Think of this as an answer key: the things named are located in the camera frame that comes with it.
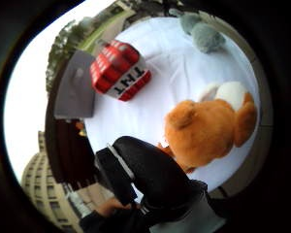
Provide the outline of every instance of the red tnt block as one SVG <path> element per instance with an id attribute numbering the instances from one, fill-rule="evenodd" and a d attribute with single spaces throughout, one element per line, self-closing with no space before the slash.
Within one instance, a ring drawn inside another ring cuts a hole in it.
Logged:
<path id="1" fill-rule="evenodd" d="M 90 66 L 92 87 L 99 93 L 127 101 L 144 87 L 151 74 L 140 53 L 117 40 L 107 44 Z"/>

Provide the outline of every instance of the window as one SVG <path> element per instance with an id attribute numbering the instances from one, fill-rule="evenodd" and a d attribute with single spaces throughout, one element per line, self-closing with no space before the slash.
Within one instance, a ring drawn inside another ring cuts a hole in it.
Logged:
<path id="1" fill-rule="evenodd" d="M 42 194 L 41 194 L 41 188 L 37 185 L 35 185 L 35 196 L 41 198 Z"/>
<path id="2" fill-rule="evenodd" d="M 35 155 L 34 158 L 32 159 L 32 164 L 35 164 L 37 162 L 37 160 L 38 160 L 38 156 Z"/>
<path id="3" fill-rule="evenodd" d="M 38 176 L 42 176 L 42 168 L 41 168 L 41 167 L 38 168 L 38 170 L 37 170 L 37 175 L 38 175 Z"/>
<path id="4" fill-rule="evenodd" d="M 54 183 L 53 176 L 47 176 L 47 183 Z"/>
<path id="5" fill-rule="evenodd" d="M 52 185 L 48 185 L 48 198 L 49 199 L 56 198 L 55 189 L 54 189 L 54 186 L 52 186 Z"/>
<path id="6" fill-rule="evenodd" d="M 46 157 L 43 156 L 41 159 L 40 159 L 40 165 L 43 166 L 46 162 Z"/>
<path id="7" fill-rule="evenodd" d="M 37 205 L 38 211 L 40 211 L 41 213 L 45 212 L 45 206 L 42 201 L 36 201 L 36 205 Z"/>
<path id="8" fill-rule="evenodd" d="M 52 176 L 52 173 L 49 167 L 48 167 L 48 176 Z"/>
<path id="9" fill-rule="evenodd" d="M 30 183 L 30 180 L 31 180 L 31 175 L 30 174 L 27 174 L 27 176 L 26 176 L 26 183 Z"/>
<path id="10" fill-rule="evenodd" d="M 33 170 L 33 168 L 32 168 L 32 167 L 30 167 L 30 168 L 28 169 L 28 175 L 29 175 L 29 176 L 31 176 L 31 175 L 32 175 L 32 170 Z"/>
<path id="11" fill-rule="evenodd" d="M 41 177 L 40 176 L 36 176 L 35 183 L 37 183 L 37 184 L 41 183 Z"/>
<path id="12" fill-rule="evenodd" d="M 30 184 L 27 183 L 27 184 L 25 185 L 25 189 L 24 189 L 24 191 L 26 192 L 27 195 L 29 195 L 29 189 L 30 189 Z"/>
<path id="13" fill-rule="evenodd" d="M 59 222 L 68 222 L 68 219 L 65 217 L 64 213 L 60 209 L 58 202 L 49 202 L 50 207 Z"/>
<path id="14" fill-rule="evenodd" d="M 77 231 L 73 228 L 73 226 L 71 225 L 62 225 L 61 229 L 65 232 L 65 233 L 77 233 Z"/>

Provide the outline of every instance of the tree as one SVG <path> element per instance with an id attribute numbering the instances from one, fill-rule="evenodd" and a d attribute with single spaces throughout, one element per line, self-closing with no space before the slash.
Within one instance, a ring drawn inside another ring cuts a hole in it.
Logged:
<path id="1" fill-rule="evenodd" d="M 64 61 L 68 60 L 73 55 L 80 42 L 82 42 L 94 28 L 93 18 L 85 17 L 78 24 L 75 20 L 68 22 L 59 31 L 48 54 L 48 68 L 46 70 L 46 89 L 48 93 Z"/>

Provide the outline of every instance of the plush toy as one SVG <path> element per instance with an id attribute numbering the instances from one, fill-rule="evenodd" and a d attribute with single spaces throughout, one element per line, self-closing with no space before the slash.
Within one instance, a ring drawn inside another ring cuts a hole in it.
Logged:
<path id="1" fill-rule="evenodd" d="M 183 13 L 177 9 L 171 9 L 170 14 L 179 17 L 183 31 L 192 36 L 194 45 L 201 52 L 216 51 L 225 42 L 224 37 L 213 27 L 203 22 L 198 14 Z"/>
<path id="2" fill-rule="evenodd" d="M 165 117 L 165 139 L 158 147 L 184 172 L 241 147 L 254 131 L 257 110 L 240 82 L 211 84 L 199 102 L 184 100 Z"/>

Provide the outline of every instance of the white sheet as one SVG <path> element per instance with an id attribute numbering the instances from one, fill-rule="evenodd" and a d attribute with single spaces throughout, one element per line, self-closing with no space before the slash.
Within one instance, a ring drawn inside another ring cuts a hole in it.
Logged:
<path id="1" fill-rule="evenodd" d="M 85 120 L 94 151 L 124 135 L 157 145 L 163 136 L 166 113 L 179 101 L 196 100 L 212 82 L 241 81 L 260 109 L 258 85 L 250 63 L 229 38 L 222 50 L 204 54 L 194 48 L 176 18 L 157 17 L 132 25 L 117 39 L 130 43 L 142 54 L 152 79 L 128 102 L 96 95 L 94 116 Z M 242 165 L 255 134 L 256 131 L 241 148 L 233 148 L 227 156 L 196 169 L 189 178 L 203 181 L 209 191 L 214 190 Z"/>

